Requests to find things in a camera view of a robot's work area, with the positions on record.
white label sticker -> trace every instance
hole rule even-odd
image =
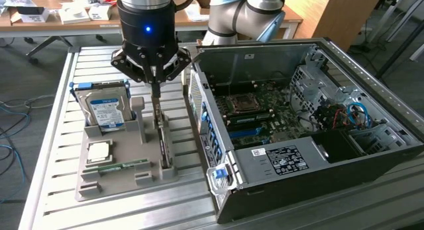
[[[241,174],[240,174],[240,172],[236,173],[236,177],[237,177],[237,182],[238,182],[238,184],[242,184],[242,179],[241,179]]]
[[[249,121],[254,121],[254,118],[246,118],[246,119],[237,120],[236,123],[249,122]]]
[[[117,98],[92,100],[90,106],[98,126],[114,128],[124,124],[124,117],[117,109]]]
[[[265,148],[253,149],[253,150],[252,150],[252,154],[253,154],[253,156],[258,156],[258,155],[265,154]]]
[[[100,28],[118,27],[118,25],[100,25]]]

slotted metal surface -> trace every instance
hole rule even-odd
[[[68,83],[125,78],[108,64],[118,47],[86,47],[69,53],[46,128],[20,229],[393,229],[424,218],[424,155],[396,166],[374,182],[257,216],[217,225],[193,141],[180,78],[164,87],[161,105],[170,119],[180,180],[102,199],[74,200],[84,117]],[[132,82],[146,101],[149,89]]]

robotic arm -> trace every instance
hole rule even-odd
[[[112,66],[150,85],[157,105],[160,86],[192,61],[174,36],[174,13],[192,1],[174,5],[172,0],[117,0],[124,42],[112,55]],[[237,33],[269,41],[284,18],[282,5],[284,0],[210,0],[204,45],[234,44]]]
[[[160,97],[160,85],[192,61],[174,36],[174,13],[192,1],[174,5],[172,0],[117,0],[124,42],[112,55],[112,66],[150,85],[153,98]]]

red cable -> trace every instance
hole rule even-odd
[[[333,116],[333,122],[332,122],[332,128],[333,128],[333,129],[336,128],[337,114],[338,114],[340,111],[342,111],[342,109],[337,109],[336,114],[334,114],[334,116]]]

cpu socket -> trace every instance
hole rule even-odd
[[[252,93],[229,96],[229,100],[236,112],[256,111],[260,109],[256,97]]]

